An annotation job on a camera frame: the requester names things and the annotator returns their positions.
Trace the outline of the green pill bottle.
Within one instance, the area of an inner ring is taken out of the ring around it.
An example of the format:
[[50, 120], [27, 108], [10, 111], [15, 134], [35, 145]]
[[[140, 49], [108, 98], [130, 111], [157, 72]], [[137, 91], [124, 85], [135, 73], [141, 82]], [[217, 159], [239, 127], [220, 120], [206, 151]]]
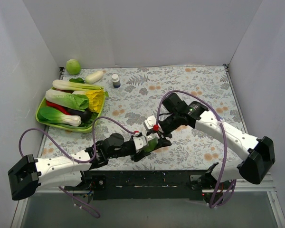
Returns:
[[154, 138], [148, 141], [148, 145], [143, 149], [145, 152], [152, 152], [155, 150], [155, 147], [158, 143], [158, 139]]

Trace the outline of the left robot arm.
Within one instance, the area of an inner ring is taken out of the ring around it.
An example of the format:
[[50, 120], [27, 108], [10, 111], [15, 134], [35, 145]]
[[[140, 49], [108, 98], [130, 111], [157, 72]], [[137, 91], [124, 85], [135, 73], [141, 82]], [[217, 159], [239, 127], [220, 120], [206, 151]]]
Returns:
[[52, 159], [37, 159], [32, 154], [23, 156], [8, 171], [11, 197], [22, 200], [37, 190], [58, 186], [78, 186], [86, 190], [92, 179], [84, 171], [97, 169], [108, 164], [109, 159], [130, 156], [139, 161], [150, 154], [152, 137], [141, 133], [125, 141], [119, 133], [113, 133], [96, 147], [89, 147], [69, 156]]

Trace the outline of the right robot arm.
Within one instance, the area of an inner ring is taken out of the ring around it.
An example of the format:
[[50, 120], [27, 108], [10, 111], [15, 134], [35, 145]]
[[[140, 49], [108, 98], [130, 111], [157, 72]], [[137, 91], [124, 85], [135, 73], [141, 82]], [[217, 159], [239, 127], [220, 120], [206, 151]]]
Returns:
[[178, 90], [168, 92], [160, 101], [170, 113], [163, 121], [157, 119], [153, 127], [169, 136], [179, 126], [190, 126], [223, 143], [224, 150], [231, 149], [239, 160], [223, 161], [211, 165], [196, 181], [202, 188], [217, 189], [223, 182], [245, 179], [258, 185], [275, 163], [273, 140], [267, 136], [257, 138], [223, 121], [215, 110], [201, 99], [186, 104], [179, 97]]

